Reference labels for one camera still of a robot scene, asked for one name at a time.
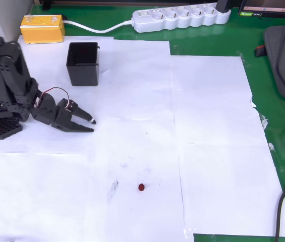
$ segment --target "power strip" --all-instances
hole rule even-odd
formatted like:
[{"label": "power strip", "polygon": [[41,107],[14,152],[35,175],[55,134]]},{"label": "power strip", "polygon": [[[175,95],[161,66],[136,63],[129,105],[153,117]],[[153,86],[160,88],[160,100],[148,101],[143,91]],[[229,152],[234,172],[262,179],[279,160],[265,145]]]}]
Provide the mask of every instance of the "power strip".
[{"label": "power strip", "polygon": [[215,7],[216,3],[138,10],[132,14],[132,26],[137,32],[144,33],[225,24],[229,20],[231,10],[220,13]]}]

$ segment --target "red wire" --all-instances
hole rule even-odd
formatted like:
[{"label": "red wire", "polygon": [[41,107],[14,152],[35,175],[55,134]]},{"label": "red wire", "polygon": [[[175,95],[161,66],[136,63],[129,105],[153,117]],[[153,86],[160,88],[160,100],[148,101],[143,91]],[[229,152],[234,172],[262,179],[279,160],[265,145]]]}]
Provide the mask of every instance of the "red wire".
[{"label": "red wire", "polygon": [[47,92],[49,92],[50,90],[52,90],[52,89],[54,89],[54,88],[62,89],[64,92],[66,92],[67,98],[68,98],[68,103],[67,103],[65,109],[69,108],[70,105],[71,105],[71,101],[70,101],[70,97],[69,97],[69,95],[68,95],[68,92],[65,91],[63,88],[60,88],[60,87],[51,87],[51,88],[47,89],[46,91],[43,91],[42,94],[40,95],[40,98],[39,98],[39,101],[38,101],[38,105],[40,105],[41,99],[42,99],[42,97],[44,96],[44,94],[47,93]]}]

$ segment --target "yellow box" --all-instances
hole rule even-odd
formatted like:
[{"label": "yellow box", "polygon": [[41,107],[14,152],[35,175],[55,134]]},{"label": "yellow box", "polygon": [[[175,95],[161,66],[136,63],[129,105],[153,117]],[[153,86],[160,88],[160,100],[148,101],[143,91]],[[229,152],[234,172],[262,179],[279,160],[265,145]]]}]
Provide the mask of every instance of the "yellow box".
[{"label": "yellow box", "polygon": [[61,15],[26,15],[20,29],[26,44],[64,41],[65,28]]}]

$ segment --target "robotic arm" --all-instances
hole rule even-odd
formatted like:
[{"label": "robotic arm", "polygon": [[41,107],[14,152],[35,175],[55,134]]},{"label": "robotic arm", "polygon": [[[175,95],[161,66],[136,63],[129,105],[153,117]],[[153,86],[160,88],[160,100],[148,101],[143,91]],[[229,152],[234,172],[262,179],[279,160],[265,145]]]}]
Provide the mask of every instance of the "robotic arm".
[{"label": "robotic arm", "polygon": [[94,131],[71,121],[72,115],[96,124],[73,100],[63,98],[56,105],[50,94],[41,92],[36,80],[30,77],[19,44],[4,42],[0,37],[0,139],[22,131],[19,122],[27,121],[30,114],[35,120],[64,132]]}]

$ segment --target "black cable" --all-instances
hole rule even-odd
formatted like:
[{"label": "black cable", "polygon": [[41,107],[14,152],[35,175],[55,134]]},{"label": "black cable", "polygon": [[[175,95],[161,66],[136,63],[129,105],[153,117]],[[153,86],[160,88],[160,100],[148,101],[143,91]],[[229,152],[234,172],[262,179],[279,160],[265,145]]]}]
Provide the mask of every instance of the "black cable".
[{"label": "black cable", "polygon": [[[282,44],[280,45],[280,49],[279,49],[279,53],[278,53],[278,58],[277,58],[277,63],[276,63],[276,71],[277,74],[279,76],[279,78],[281,79],[282,83],[285,86],[285,81],[282,77],[282,75],[280,74],[280,70],[279,70],[279,65],[280,65],[280,59],[282,56],[282,52],[285,46],[285,33],[284,33],[284,37],[283,37],[283,41]],[[281,219],[281,208],[282,208],[282,203],[285,197],[285,190],[282,192],[282,195],[279,199],[279,203],[278,203],[278,209],[277,209],[277,222],[276,222],[276,229],[275,229],[275,242],[279,242],[279,236],[280,236],[280,219]]]},{"label": "black cable", "polygon": [[277,57],[277,63],[276,63],[276,71],[277,71],[277,74],[281,80],[281,82],[283,83],[284,87],[285,87],[285,81],[280,73],[280,70],[279,70],[279,66],[280,66],[280,60],[281,60],[281,57],[282,57],[282,53],[283,53],[283,49],[284,49],[284,46],[285,46],[285,33],[284,33],[284,37],[283,37],[283,40],[282,40],[282,43],[280,45],[280,48],[279,48],[279,53],[278,53],[278,57]]},{"label": "black cable", "polygon": [[278,203],[278,209],[277,209],[277,225],[275,229],[275,242],[279,242],[279,235],[280,235],[280,218],[281,218],[281,207],[282,207],[282,202],[285,197],[285,190],[283,191],[279,203]]}]

